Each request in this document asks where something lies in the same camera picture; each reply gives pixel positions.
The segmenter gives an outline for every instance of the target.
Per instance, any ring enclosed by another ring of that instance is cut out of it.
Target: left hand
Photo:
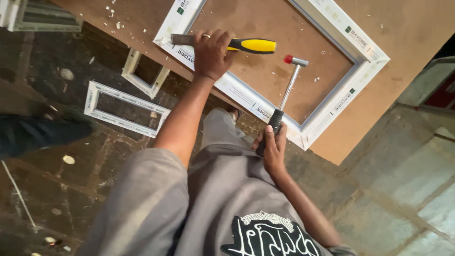
[[[194,76],[208,77],[214,82],[220,79],[231,67],[238,51],[228,51],[227,47],[234,34],[222,30],[198,31],[194,34]]]

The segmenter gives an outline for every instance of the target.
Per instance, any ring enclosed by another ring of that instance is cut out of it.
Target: hammer
[[[281,100],[280,106],[278,109],[275,109],[273,112],[272,117],[270,118],[268,125],[271,125],[273,128],[273,133],[277,135],[278,131],[281,128],[281,119],[283,119],[283,108],[284,105],[286,104],[286,101],[288,100],[289,94],[291,93],[292,86],[295,83],[295,80],[297,79],[298,72],[300,71],[301,67],[306,67],[308,65],[308,61],[302,60],[295,58],[291,55],[287,55],[284,58],[284,62],[287,64],[294,64],[295,69],[294,73],[292,73],[291,80],[289,81],[288,88],[286,89],[286,93],[284,94],[283,100]],[[265,138],[262,139],[261,143],[259,144],[258,148],[256,149],[256,154],[258,156],[263,157],[264,156],[264,150],[265,150]]]

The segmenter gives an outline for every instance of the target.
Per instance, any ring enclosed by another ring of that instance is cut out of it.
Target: wooden board
[[[171,57],[166,59],[167,55],[152,42],[171,8],[172,0],[117,0],[114,5],[110,0],[52,1],[74,15],[82,13],[86,22],[182,77],[192,79],[188,69]],[[392,59],[310,147],[328,161],[340,164],[454,33],[452,12],[455,1],[335,2]],[[114,18],[107,16],[107,5],[114,6]],[[117,20],[125,24],[125,29],[114,34],[111,31],[116,29]],[[131,38],[131,31],[134,32],[134,39]]]
[[[190,31],[213,29],[214,24],[234,32],[238,38],[277,42],[277,50],[271,55],[240,52],[230,68],[275,106],[280,104],[295,67],[284,63],[283,58],[291,54],[309,61],[301,69],[284,108],[299,123],[305,121],[353,65],[286,0],[207,0]]]

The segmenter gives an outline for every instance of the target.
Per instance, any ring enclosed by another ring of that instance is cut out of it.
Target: yellow chisel handle
[[[276,48],[276,42],[261,38],[233,38],[227,47],[231,51],[246,51],[255,54],[272,54],[275,53]]]

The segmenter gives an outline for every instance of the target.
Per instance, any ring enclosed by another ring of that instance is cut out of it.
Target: dark pants
[[[92,128],[87,123],[0,115],[0,159],[18,157],[39,148],[68,144],[91,133]]]

